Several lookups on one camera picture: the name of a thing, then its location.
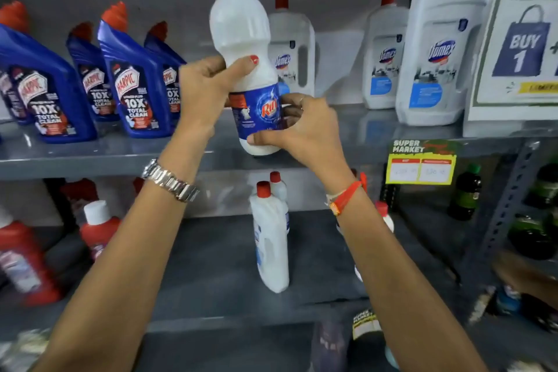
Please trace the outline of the person's left forearm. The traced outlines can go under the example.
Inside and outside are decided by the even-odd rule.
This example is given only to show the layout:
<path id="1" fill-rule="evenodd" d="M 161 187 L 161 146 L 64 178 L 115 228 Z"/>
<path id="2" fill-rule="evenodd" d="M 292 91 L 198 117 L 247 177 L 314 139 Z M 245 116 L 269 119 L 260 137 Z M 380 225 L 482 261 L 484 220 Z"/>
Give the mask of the person's left forearm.
<path id="1" fill-rule="evenodd" d="M 132 371 L 186 208 L 162 183 L 144 180 L 29 372 Z"/>

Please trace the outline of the blue toilet cleaner bottle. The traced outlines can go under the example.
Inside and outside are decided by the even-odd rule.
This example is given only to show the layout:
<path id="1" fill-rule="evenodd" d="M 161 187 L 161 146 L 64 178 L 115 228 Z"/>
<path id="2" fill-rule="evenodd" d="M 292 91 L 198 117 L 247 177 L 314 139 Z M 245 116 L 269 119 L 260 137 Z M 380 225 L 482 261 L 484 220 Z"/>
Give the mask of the blue toilet cleaner bottle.
<path id="1" fill-rule="evenodd" d="M 175 126 L 181 113 L 179 69 L 186 61 L 167 43 L 168 24 L 166 21 L 154 24 L 144 39 L 143 46 L 162 64 L 163 80 L 169 100 L 171 120 Z"/>
<path id="2" fill-rule="evenodd" d="M 23 3 L 0 7 L 0 69 L 47 144 L 94 141 L 97 129 L 74 67 L 30 35 Z"/>
<path id="3" fill-rule="evenodd" d="M 73 27 L 66 39 L 80 84 L 96 122 L 117 122 L 110 82 L 101 49 L 93 44 L 93 24 L 82 22 Z"/>
<path id="4" fill-rule="evenodd" d="M 33 122 L 32 116 L 27 112 L 10 75 L 0 69 L 0 95 L 12 119 L 19 125 L 27 126 Z"/>
<path id="5" fill-rule="evenodd" d="M 174 130 L 162 62 L 128 33 L 128 12 L 119 1 L 103 12 L 97 40 L 117 112 L 129 137 L 169 137 Z"/>

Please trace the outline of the person's right hand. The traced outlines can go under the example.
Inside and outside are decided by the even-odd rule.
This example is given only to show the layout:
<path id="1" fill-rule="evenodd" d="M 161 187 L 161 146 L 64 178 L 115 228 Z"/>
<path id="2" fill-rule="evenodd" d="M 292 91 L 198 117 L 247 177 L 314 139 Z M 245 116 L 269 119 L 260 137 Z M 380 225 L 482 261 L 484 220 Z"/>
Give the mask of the person's right hand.
<path id="1" fill-rule="evenodd" d="M 338 116 L 325 98 L 291 93 L 281 96 L 288 146 L 286 150 L 309 168 L 328 194 L 336 194 L 355 182 L 339 136 Z"/>

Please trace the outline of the yellow green price tag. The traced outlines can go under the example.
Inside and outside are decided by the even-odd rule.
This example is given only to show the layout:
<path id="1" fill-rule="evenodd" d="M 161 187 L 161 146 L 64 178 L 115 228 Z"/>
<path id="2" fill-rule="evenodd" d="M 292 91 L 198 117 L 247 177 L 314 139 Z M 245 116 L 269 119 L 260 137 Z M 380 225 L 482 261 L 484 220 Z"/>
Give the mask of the yellow green price tag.
<path id="1" fill-rule="evenodd" d="M 387 185 L 450 185 L 462 144 L 442 139 L 396 139 L 386 167 Z"/>

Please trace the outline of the white promotion sign card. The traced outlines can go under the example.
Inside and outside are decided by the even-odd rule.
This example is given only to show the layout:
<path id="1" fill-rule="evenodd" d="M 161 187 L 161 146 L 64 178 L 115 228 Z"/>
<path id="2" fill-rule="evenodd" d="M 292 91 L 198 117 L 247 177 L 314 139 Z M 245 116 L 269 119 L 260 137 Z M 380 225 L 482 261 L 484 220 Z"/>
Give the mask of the white promotion sign card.
<path id="1" fill-rule="evenodd" d="M 492 0 L 464 137 L 558 135 L 558 0 Z"/>

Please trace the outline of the large white cleaner jug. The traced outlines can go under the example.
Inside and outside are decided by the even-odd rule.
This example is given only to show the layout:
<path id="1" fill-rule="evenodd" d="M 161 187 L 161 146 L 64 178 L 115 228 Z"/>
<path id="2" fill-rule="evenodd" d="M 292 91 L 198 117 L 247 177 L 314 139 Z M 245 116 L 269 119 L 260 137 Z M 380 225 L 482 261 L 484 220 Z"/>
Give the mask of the large white cleaner jug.
<path id="1" fill-rule="evenodd" d="M 395 103 L 400 123 L 459 119 L 490 1 L 411 0 Z"/>

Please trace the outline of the person's right forearm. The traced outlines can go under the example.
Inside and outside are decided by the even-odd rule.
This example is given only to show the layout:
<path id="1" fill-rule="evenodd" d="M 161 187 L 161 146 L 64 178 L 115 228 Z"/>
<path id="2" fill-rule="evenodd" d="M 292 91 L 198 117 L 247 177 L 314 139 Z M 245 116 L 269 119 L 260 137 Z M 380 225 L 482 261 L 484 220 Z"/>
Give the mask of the person's right forearm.
<path id="1" fill-rule="evenodd" d="M 361 184 L 339 193 L 338 222 L 401 372 L 489 372 Z"/>

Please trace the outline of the purple bottle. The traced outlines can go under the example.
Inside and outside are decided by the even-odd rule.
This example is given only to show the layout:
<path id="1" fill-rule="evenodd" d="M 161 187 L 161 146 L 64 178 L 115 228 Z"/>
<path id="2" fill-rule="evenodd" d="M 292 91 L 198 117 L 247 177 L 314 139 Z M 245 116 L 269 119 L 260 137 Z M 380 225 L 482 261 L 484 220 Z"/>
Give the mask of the purple bottle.
<path id="1" fill-rule="evenodd" d="M 315 322 L 307 372 L 346 372 L 349 338 L 348 325 L 339 319 Z"/>

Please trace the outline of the white cleaner jug red cap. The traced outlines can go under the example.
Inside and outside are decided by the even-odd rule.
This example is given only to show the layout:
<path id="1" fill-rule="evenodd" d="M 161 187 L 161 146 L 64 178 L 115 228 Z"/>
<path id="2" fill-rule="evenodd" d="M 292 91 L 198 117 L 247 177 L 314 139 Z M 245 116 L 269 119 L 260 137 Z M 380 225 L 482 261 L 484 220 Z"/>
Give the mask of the white cleaner jug red cap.
<path id="1" fill-rule="evenodd" d="M 269 59 L 276 69 L 280 92 L 315 96 L 315 31 L 309 18 L 289 9 L 289 0 L 275 0 L 269 14 Z"/>
<path id="2" fill-rule="evenodd" d="M 395 106 L 408 11 L 396 0 L 381 0 L 380 7 L 366 19 L 362 95 L 369 110 Z"/>

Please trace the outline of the dark green bottle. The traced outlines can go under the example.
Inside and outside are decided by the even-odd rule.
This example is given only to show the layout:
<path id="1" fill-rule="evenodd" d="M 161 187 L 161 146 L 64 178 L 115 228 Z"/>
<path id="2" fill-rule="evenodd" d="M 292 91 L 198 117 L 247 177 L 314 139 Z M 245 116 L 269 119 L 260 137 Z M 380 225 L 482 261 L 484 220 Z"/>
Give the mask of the dark green bottle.
<path id="1" fill-rule="evenodd" d="M 558 254 L 558 242 L 542 222 L 526 214 L 517 213 L 507 239 L 522 256 L 532 260 L 550 260 Z"/>
<path id="2" fill-rule="evenodd" d="M 482 190 L 480 170 L 479 164 L 470 163 L 466 170 L 458 175 L 447 209 L 448 215 L 454 220 L 469 221 L 472 219 Z"/>
<path id="3" fill-rule="evenodd" d="M 548 209 L 558 194 L 558 157 L 552 158 L 537 172 L 523 204 L 540 210 Z"/>

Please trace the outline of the small yellow price tag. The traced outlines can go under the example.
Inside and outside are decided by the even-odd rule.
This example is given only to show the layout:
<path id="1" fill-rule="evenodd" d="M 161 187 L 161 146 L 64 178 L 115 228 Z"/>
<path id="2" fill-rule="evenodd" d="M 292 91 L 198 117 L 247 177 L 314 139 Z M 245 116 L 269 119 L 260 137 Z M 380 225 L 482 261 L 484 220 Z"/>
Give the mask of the small yellow price tag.
<path id="1" fill-rule="evenodd" d="M 352 321 L 352 339 L 358 340 L 367 333 L 382 333 L 383 330 L 377 315 L 371 308 L 365 309 L 357 313 Z"/>

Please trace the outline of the grey metal shelf rack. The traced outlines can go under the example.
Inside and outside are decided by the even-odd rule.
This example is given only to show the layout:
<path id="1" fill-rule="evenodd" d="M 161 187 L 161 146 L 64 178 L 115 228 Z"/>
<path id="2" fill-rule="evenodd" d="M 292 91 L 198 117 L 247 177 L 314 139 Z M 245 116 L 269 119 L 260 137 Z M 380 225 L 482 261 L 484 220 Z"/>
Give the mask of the grey metal shelf rack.
<path id="1" fill-rule="evenodd" d="M 66 30 L 82 20 L 97 21 L 105 2 L 116 0 L 21 0 L 36 22 L 35 36 L 55 51 L 64 49 Z M 209 0 L 124 0 L 141 8 L 146 28 L 171 16 L 206 21 Z M 317 2 L 318 17 L 334 14 L 332 0 Z M 383 164 L 394 140 L 401 137 L 448 143 L 457 150 L 457 163 L 498 155 L 495 170 L 484 179 L 480 205 L 468 222 L 446 214 L 447 195 L 433 188 L 406 189 L 394 198 L 395 236 L 438 291 L 457 319 L 471 333 L 489 367 L 506 367 L 514 360 L 558 361 L 558 332 L 543 330 L 527 319 L 484 317 L 473 325 L 476 301 L 486 284 L 496 278 L 489 271 L 495 255 L 508 249 L 508 230 L 523 208 L 522 200 L 539 167 L 558 143 L 558 123 L 535 122 L 536 128 L 511 135 L 465 137 L 464 126 L 412 128 L 397 123 L 395 113 L 368 114 L 362 105 L 335 107 L 341 142 L 348 163 L 359 170 Z M 11 284 L 0 286 L 0 342 L 16 340 L 25 331 L 48 331 L 70 296 L 92 266 L 75 230 L 69 203 L 61 192 L 65 176 L 136 177 L 159 154 L 166 139 L 135 140 L 117 127 L 97 140 L 77 144 L 47 144 L 31 127 L 0 126 L 0 184 L 38 179 L 54 196 L 62 227 L 40 227 L 33 234 L 46 263 L 55 267 L 62 299 L 29 307 Z M 353 317 L 370 307 L 363 284 L 353 272 L 353 261 L 333 215 L 324 208 L 295 207 L 291 201 L 289 236 L 290 285 L 281 294 L 269 291 L 257 274 L 252 215 L 196 218 L 201 194 L 190 207 L 164 273 L 155 309 L 136 361 L 136 372 L 239 371 L 302 372 L 311 361 L 345 363 L 350 370 L 395 372 L 384 356 L 382 336 L 363 336 L 350 343 L 348 356 L 311 348 L 312 337 L 326 332 L 352 340 Z"/>

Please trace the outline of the silver metal wristwatch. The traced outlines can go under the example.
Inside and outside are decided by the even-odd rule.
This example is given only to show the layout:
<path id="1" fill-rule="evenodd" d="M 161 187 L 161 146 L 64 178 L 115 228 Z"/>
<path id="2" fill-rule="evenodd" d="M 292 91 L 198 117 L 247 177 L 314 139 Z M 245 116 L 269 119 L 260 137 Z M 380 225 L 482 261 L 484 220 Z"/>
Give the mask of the silver metal wristwatch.
<path id="1" fill-rule="evenodd" d="M 196 185 L 189 184 L 177 178 L 173 172 L 164 169 L 157 158 L 150 160 L 143 169 L 140 178 L 144 181 L 151 181 L 183 203 L 194 201 L 200 192 Z"/>

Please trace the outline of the white bleach bottle blue label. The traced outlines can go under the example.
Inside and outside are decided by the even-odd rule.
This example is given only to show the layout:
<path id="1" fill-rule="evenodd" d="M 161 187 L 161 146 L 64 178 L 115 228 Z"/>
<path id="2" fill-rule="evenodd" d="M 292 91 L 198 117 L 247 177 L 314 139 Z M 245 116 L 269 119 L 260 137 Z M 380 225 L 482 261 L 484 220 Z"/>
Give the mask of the white bleach bottle blue label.
<path id="1" fill-rule="evenodd" d="M 269 60 L 266 10 L 259 0 L 216 0 L 210 11 L 210 31 L 227 67 L 242 57 L 258 57 L 255 69 L 229 94 L 229 102 L 243 149 L 254 157 L 276 153 L 280 149 L 275 146 L 247 143 L 247 137 L 256 132 L 282 128 L 278 74 Z"/>

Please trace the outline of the person's left hand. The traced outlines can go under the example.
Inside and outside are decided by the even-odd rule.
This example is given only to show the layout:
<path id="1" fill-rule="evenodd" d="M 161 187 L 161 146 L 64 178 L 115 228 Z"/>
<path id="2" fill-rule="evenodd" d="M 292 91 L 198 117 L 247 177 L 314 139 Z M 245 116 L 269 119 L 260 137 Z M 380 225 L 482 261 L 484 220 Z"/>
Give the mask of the person's left hand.
<path id="1" fill-rule="evenodd" d="M 206 57 L 179 69 L 181 116 L 178 135 L 209 138 L 233 90 L 224 89 L 226 62 L 221 55 Z"/>

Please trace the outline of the slim white bottle red cap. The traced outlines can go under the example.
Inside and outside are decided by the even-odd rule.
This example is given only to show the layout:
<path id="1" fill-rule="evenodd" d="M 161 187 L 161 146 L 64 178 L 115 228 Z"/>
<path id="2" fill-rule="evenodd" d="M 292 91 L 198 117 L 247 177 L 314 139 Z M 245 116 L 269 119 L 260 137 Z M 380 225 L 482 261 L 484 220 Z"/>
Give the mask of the slim white bottle red cap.
<path id="1" fill-rule="evenodd" d="M 375 206 L 376 210 L 378 211 L 378 213 L 383 218 L 385 224 L 387 225 L 387 227 L 389 228 L 391 233 L 394 234 L 394 221 L 393 221 L 393 218 L 391 217 L 391 215 L 389 214 L 389 209 L 388 209 L 387 203 L 384 202 L 384 201 L 375 201 L 374 206 Z"/>
<path id="2" fill-rule="evenodd" d="M 257 182 L 249 197 L 257 268 L 263 284 L 273 293 L 289 286 L 287 207 L 273 195 L 269 181 Z"/>
<path id="3" fill-rule="evenodd" d="M 269 181 L 271 186 L 272 194 L 281 200 L 284 211 L 285 211 L 285 218 L 286 218 L 286 232 L 289 234 L 290 231 L 290 221 L 289 221 L 289 206 L 288 206 L 288 194 L 287 194 L 287 186 L 285 182 L 281 178 L 281 174 L 279 171 L 272 171 L 269 175 Z"/>

